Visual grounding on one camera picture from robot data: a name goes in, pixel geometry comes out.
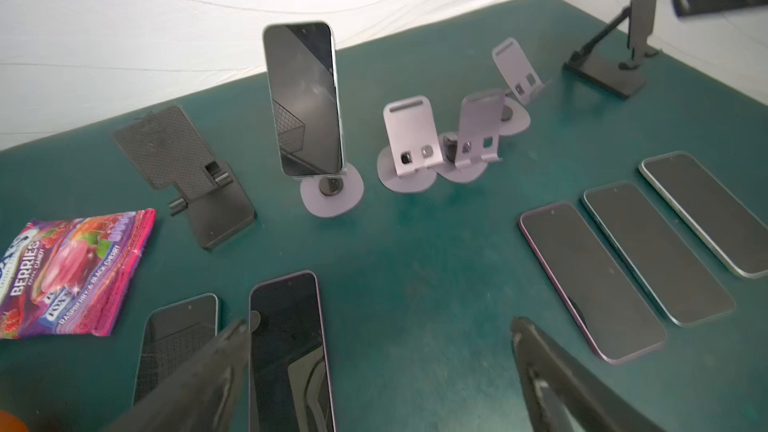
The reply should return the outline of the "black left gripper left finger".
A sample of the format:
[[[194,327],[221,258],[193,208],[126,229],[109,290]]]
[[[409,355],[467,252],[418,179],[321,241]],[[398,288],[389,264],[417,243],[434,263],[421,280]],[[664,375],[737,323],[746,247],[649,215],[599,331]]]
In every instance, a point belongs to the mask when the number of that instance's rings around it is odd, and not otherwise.
[[[106,431],[228,431],[244,388],[248,322],[228,326]]]

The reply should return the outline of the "black folding phone stand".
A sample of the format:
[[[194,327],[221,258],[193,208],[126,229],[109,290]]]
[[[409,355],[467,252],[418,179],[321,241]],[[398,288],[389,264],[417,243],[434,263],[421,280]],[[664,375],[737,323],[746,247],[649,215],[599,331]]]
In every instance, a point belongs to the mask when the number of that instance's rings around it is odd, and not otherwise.
[[[210,250],[255,221],[231,167],[216,157],[181,107],[150,112],[115,130],[113,139],[152,188],[177,190],[170,214],[186,216],[201,248]]]

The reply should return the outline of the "black phone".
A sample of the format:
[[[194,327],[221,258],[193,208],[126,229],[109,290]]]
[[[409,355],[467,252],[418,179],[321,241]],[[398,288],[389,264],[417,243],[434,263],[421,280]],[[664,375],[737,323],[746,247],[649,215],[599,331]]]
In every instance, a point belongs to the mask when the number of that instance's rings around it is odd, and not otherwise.
[[[150,394],[218,334],[219,309],[218,297],[205,293],[150,314],[144,328],[133,404]]]

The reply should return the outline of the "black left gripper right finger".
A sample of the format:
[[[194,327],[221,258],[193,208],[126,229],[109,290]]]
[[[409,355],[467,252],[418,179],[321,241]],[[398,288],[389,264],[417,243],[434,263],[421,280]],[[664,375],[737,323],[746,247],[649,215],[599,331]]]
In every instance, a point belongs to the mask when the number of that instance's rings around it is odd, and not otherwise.
[[[658,431],[527,317],[511,322],[511,345],[535,431]]]

